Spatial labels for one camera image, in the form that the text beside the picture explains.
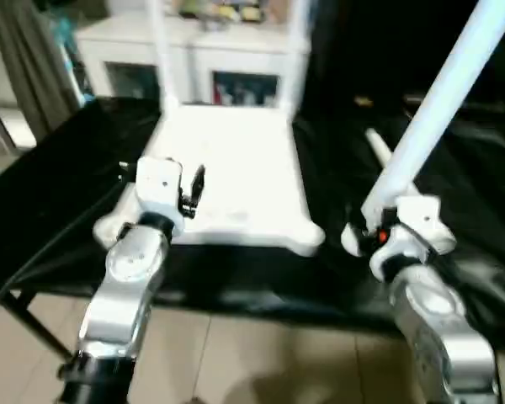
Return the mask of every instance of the gray curtain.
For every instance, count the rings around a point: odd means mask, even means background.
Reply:
[[[0,0],[0,51],[39,142],[79,108],[50,28],[32,0]]]

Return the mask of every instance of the white plastic tray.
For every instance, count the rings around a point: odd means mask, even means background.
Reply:
[[[279,109],[177,107],[157,125],[145,154],[183,165],[189,192],[204,164],[205,189],[197,215],[174,244],[286,247],[311,256],[324,235],[306,205],[291,127]],[[96,223],[96,238],[111,246],[125,221],[140,215],[133,187],[111,215]]]

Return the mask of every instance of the table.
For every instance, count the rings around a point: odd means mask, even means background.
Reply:
[[[0,284],[115,186],[122,173],[118,163],[140,156],[158,117],[154,102],[99,99],[0,175]],[[452,126],[417,186],[442,198],[443,220],[459,241],[454,259],[460,276],[488,294],[505,294],[505,119],[479,115],[479,125],[472,119]],[[491,120],[498,129],[479,129]],[[339,237],[346,207],[360,204],[380,172],[364,129],[373,125],[393,147],[407,122],[397,109],[298,115],[294,134],[307,202],[312,220],[326,232],[318,254],[303,258],[280,248],[175,246],[155,304],[396,332],[385,287],[372,279],[366,261],[343,250]],[[491,182],[480,181],[483,176]],[[92,225],[113,208],[120,191],[115,188],[41,259],[34,268],[39,274],[18,285],[23,294],[17,300],[9,295],[3,302],[64,359],[67,350],[26,307],[37,293],[93,294],[104,275],[105,251],[93,240]],[[485,318],[486,336],[505,347],[505,313]]]

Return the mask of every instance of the orange component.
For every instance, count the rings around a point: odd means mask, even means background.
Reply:
[[[378,234],[378,239],[380,242],[383,244],[384,242],[387,241],[387,231],[381,230],[380,233]]]

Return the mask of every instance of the table leg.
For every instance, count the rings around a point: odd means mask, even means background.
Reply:
[[[15,296],[8,293],[0,301],[0,305],[6,309],[13,317],[17,319],[24,327],[32,332],[47,348],[61,357],[64,361],[68,361],[72,357],[72,353],[66,346],[61,343],[58,338],[50,332],[32,313],[28,311],[26,305],[19,302]]]

